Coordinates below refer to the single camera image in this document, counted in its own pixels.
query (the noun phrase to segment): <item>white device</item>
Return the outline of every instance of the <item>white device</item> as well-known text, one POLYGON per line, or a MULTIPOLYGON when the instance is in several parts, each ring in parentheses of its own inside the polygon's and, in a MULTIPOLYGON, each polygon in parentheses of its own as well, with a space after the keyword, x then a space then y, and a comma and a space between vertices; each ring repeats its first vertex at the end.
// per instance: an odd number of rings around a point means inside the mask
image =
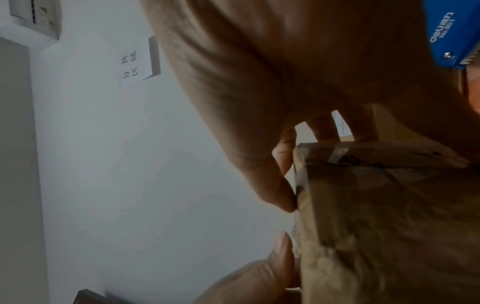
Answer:
POLYGON ((57 42, 54 0, 0 0, 0 37, 34 50, 57 42))

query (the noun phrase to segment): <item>brown package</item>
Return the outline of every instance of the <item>brown package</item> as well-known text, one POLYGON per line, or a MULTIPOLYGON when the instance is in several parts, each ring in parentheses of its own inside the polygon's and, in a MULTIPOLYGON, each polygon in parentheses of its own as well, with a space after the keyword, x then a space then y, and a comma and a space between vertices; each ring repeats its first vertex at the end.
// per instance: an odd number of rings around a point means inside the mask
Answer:
POLYGON ((480 175, 441 147, 294 152, 303 304, 480 302, 480 175))

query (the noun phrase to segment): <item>blue tape dispenser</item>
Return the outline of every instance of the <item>blue tape dispenser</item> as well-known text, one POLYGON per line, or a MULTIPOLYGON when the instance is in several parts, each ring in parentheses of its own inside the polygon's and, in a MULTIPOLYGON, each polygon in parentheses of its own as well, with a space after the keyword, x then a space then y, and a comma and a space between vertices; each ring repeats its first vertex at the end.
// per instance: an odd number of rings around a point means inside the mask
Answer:
POLYGON ((480 0, 424 0, 435 61, 464 68, 480 50, 480 0))

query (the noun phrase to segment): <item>white sticker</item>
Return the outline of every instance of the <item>white sticker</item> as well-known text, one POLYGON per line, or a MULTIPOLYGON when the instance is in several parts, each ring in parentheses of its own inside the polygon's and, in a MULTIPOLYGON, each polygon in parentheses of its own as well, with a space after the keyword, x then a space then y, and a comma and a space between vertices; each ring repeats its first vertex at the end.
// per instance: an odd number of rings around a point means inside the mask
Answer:
POLYGON ((333 111, 331 115, 333 116, 333 120, 335 120, 338 136, 343 137, 343 136, 352 135, 352 132, 350 131, 350 127, 348 126, 348 124, 345 122, 345 120, 343 119, 343 117, 340 115, 338 111, 333 111))
POLYGON ((128 86, 160 74, 160 58, 154 37, 118 53, 120 86, 128 86))

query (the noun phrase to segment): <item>hand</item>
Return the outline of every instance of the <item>hand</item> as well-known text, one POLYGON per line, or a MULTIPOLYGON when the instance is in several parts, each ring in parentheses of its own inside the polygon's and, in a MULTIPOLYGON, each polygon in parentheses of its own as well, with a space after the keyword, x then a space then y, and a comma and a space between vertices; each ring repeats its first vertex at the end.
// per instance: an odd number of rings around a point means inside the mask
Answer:
POLYGON ((270 255, 224 277, 194 304, 290 304, 301 303, 301 293, 286 290, 300 286, 300 271, 292 253, 292 240, 277 235, 270 255))
POLYGON ((479 116, 431 58, 422 0, 140 1, 228 159, 286 211, 295 126, 337 141, 335 109, 356 140, 377 138, 364 105, 378 103, 460 153, 479 147, 479 116))

